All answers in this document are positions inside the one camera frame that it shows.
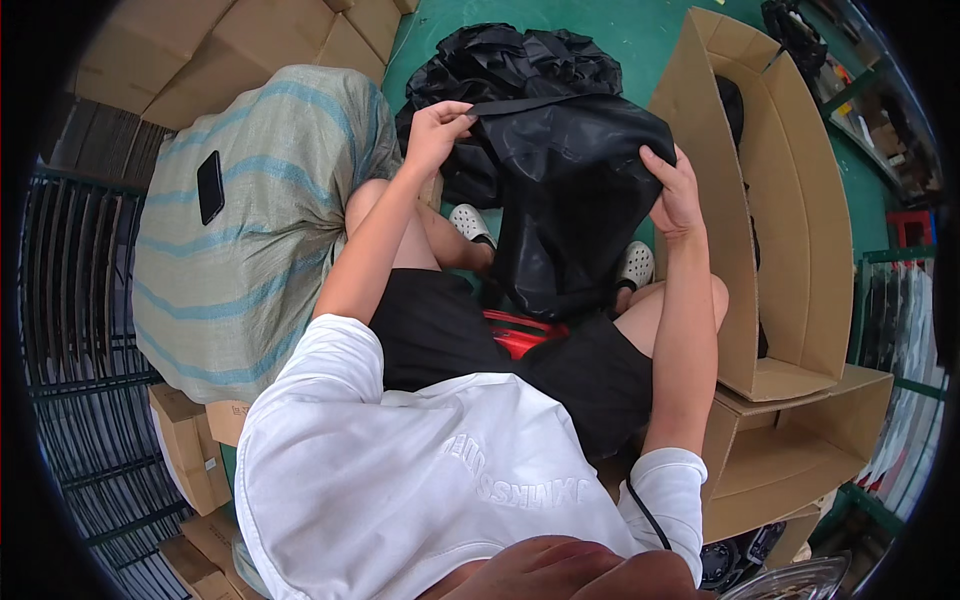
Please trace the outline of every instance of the red stool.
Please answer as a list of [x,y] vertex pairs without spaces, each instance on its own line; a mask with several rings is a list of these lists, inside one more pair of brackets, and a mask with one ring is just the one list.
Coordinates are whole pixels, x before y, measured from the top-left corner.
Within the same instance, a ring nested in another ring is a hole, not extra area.
[[527,350],[541,342],[570,335],[570,330],[567,329],[564,324],[551,325],[540,323],[527,317],[511,315],[510,313],[505,313],[500,310],[485,310],[483,311],[483,316],[487,318],[487,321],[519,324],[533,329],[539,329],[543,332],[542,335],[535,335],[533,333],[527,333],[526,331],[517,331],[516,329],[491,324],[490,330],[493,333],[494,340],[496,340],[500,346],[506,348],[510,352],[510,357],[514,360],[517,360],[526,354]]
[[935,242],[933,225],[929,210],[905,210],[902,212],[888,212],[887,223],[897,228],[897,244],[906,248],[906,226],[916,225],[924,232],[924,244],[929,246]]

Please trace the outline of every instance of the hand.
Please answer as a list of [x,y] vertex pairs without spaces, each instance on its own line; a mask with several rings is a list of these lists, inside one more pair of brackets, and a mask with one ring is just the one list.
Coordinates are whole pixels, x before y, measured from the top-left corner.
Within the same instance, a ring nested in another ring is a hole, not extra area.
[[472,104],[448,100],[415,112],[404,166],[425,180],[436,173],[450,156],[454,140],[470,136],[468,130],[477,120],[465,115],[471,108]]
[[704,216],[700,212],[697,176],[684,151],[676,144],[673,148],[677,152],[676,167],[671,167],[648,146],[640,147],[643,164],[663,184],[663,190],[650,210],[650,218],[667,241],[706,230]]

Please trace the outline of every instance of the black cable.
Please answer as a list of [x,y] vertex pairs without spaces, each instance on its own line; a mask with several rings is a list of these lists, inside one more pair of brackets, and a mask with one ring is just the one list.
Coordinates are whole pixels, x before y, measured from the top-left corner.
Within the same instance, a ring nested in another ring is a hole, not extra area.
[[670,547],[670,540],[666,538],[666,534],[663,533],[663,530],[660,528],[660,524],[657,523],[657,520],[653,515],[650,514],[650,511],[647,510],[646,505],[640,501],[640,496],[636,495],[636,490],[634,490],[634,484],[630,483],[630,477],[627,477],[627,491],[630,492],[630,495],[634,497],[634,502],[640,507],[640,511],[644,516],[647,517],[647,520],[650,521],[650,524],[654,526],[654,531],[657,532],[657,537],[660,538],[660,543],[663,544],[664,550],[673,550]]

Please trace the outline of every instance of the white t-shirt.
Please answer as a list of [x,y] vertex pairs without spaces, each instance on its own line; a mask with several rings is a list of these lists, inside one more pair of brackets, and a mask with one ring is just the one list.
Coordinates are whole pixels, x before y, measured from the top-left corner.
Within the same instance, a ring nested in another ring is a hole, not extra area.
[[[631,481],[699,585],[707,469],[678,448]],[[275,599],[412,600],[461,564],[541,535],[622,557],[662,548],[621,485],[614,504],[563,406],[509,373],[383,391],[383,350],[354,319],[307,327],[247,416],[240,529]]]

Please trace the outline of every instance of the floor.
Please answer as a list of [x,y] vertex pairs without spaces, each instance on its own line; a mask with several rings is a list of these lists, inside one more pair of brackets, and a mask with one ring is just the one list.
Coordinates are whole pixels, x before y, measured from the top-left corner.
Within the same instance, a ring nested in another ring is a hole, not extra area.
[[[716,0],[420,0],[417,12],[404,16],[400,23],[383,93],[396,113],[406,102],[407,80],[436,53],[437,42],[465,25],[492,21],[510,23],[521,31],[566,28],[592,36],[623,67],[624,97],[646,106],[689,7],[721,12],[764,30],[759,5],[760,0],[728,0],[723,5]],[[847,192],[854,258],[864,252],[886,250],[884,206],[891,202],[892,193],[869,160],[842,134],[831,133],[830,139]],[[445,205],[444,214],[451,208]],[[499,211],[484,212],[497,234]],[[649,219],[640,225],[635,239],[653,247]],[[223,450],[232,487],[236,448],[224,445]]]

